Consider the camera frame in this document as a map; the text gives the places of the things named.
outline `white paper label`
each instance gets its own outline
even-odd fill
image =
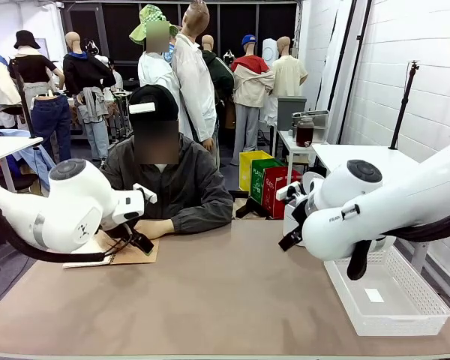
[[[365,292],[371,302],[384,302],[377,289],[365,289]]]

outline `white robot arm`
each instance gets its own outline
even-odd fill
[[[383,186],[380,171],[363,160],[351,160],[310,186],[307,195],[296,187],[289,191],[297,193],[294,216],[301,227],[292,242],[302,240],[321,260],[360,257],[364,268],[349,276],[360,278],[368,251],[389,246],[395,236],[412,242],[450,236],[450,146]],[[282,248],[290,241],[285,237]]]
[[[0,187],[0,210],[16,234],[34,248],[70,253],[97,232],[111,230],[143,215],[151,191],[113,190],[107,178],[86,160],[59,163],[49,174],[49,197],[11,193]]]

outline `yellow bin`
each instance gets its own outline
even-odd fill
[[[264,159],[272,159],[272,156],[262,150],[240,153],[240,190],[250,191],[252,160]]]

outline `green bin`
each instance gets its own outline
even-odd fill
[[[262,204],[263,173],[265,169],[282,166],[284,165],[275,158],[252,160],[252,165],[250,166],[250,197],[252,199]]]

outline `green bucket hat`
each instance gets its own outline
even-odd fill
[[[139,13],[140,24],[130,33],[130,40],[139,45],[143,44],[143,40],[147,37],[147,23],[150,21],[167,21],[162,10],[155,5],[146,5]],[[176,27],[170,24],[170,34],[175,32]]]

